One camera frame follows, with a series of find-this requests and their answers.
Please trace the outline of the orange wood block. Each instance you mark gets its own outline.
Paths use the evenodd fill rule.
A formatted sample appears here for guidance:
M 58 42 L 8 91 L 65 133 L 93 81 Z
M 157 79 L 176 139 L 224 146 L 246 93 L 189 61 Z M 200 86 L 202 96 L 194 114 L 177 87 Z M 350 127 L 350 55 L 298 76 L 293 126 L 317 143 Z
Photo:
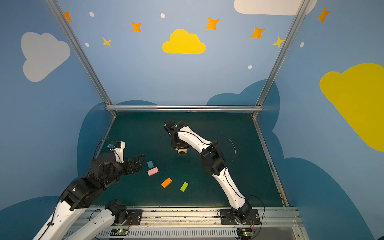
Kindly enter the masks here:
M 172 183 L 172 179 L 171 178 L 167 178 L 165 181 L 162 182 L 162 187 L 165 189 L 166 187 L 168 187 L 170 184 Z

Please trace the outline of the teal wood block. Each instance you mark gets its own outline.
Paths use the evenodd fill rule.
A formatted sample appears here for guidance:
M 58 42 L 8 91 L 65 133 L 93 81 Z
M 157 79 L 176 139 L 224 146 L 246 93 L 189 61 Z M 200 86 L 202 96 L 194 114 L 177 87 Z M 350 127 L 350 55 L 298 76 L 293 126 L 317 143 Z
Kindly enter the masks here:
M 151 169 L 154 167 L 154 164 L 152 161 L 147 162 L 148 167 Z

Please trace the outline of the pink wood block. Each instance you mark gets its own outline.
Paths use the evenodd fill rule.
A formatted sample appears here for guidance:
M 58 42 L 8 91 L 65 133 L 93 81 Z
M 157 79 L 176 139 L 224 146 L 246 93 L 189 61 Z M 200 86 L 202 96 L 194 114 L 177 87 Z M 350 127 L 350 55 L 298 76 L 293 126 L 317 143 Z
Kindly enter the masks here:
M 159 169 L 157 167 L 152 168 L 152 169 L 148 170 L 148 176 L 152 176 L 154 174 L 157 174 L 158 172 L 159 172 Z

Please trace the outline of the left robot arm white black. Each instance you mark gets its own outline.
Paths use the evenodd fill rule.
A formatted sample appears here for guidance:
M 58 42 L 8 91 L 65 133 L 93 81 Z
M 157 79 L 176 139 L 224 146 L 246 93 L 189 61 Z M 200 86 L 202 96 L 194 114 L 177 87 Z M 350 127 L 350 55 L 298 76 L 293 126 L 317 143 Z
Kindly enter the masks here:
M 35 240 L 61 240 L 72 224 L 108 187 L 120 181 L 124 175 L 132 175 L 143 169 L 146 156 L 129 158 L 104 153 L 91 160 L 86 175 L 73 181 L 61 194 L 54 212 L 35 235 Z

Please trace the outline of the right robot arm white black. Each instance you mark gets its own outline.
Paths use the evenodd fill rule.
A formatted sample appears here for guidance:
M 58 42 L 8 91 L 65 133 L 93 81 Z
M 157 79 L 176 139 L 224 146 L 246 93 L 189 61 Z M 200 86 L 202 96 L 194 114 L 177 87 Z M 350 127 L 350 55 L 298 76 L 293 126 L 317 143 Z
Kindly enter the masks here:
M 237 223 L 245 224 L 249 219 L 252 206 L 233 181 L 219 142 L 204 139 L 183 122 L 167 122 L 164 128 L 172 138 L 172 149 L 181 151 L 192 147 L 200 154 L 203 168 L 217 180 L 227 196 L 233 218 Z

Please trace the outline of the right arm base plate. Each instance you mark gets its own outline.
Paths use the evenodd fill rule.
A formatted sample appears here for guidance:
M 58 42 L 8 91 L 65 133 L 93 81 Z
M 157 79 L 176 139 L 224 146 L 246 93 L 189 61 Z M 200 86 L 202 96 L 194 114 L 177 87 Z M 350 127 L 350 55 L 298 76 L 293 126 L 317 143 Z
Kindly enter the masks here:
M 257 209 L 251 209 L 250 214 L 239 221 L 235 218 L 234 213 L 230 209 L 221 209 L 218 211 L 218 217 L 221 220 L 221 225 L 260 225 L 261 215 Z

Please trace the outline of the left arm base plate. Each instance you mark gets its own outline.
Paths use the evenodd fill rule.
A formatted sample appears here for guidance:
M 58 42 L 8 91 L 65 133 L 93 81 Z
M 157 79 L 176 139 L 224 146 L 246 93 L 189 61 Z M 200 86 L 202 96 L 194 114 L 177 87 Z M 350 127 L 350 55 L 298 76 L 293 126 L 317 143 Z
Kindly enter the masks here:
M 123 226 L 139 226 L 143 216 L 142 209 L 128 209 L 126 210 L 126 219 L 123 221 Z

